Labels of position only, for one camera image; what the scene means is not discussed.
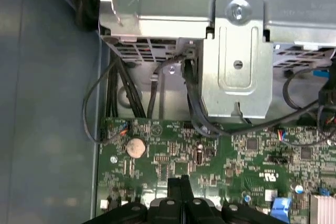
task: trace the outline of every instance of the motherboard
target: motherboard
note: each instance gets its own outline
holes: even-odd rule
[[[336,193],[334,143],[303,148],[282,143],[318,141],[315,127],[205,138],[190,122],[106,118],[103,131],[111,137],[125,124],[126,134],[100,146],[97,215],[108,210],[101,202],[109,208],[132,201],[149,207],[167,196],[167,179],[181,175],[189,175],[195,197],[211,200],[219,210],[224,201],[244,202],[270,214],[275,198],[291,198],[290,223],[296,224],[311,223],[312,195]]]

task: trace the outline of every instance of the mounting hole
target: mounting hole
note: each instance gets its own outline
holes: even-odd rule
[[[242,69],[243,63],[241,60],[235,60],[235,62],[233,62],[233,66],[235,69]]]

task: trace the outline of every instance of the microchip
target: microchip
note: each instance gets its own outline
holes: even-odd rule
[[[175,174],[188,174],[188,163],[175,163]]]
[[[226,168],[225,175],[226,177],[233,177],[233,170],[230,168]]]
[[[255,138],[250,138],[246,142],[246,149],[247,150],[257,150],[258,149],[258,140]]]
[[[226,179],[225,179],[225,184],[226,184],[226,185],[229,186],[229,185],[232,185],[232,183],[233,183],[233,178],[226,178]]]
[[[187,130],[191,130],[194,128],[194,126],[191,122],[183,122],[183,128]]]
[[[301,159],[311,159],[311,148],[301,148]]]

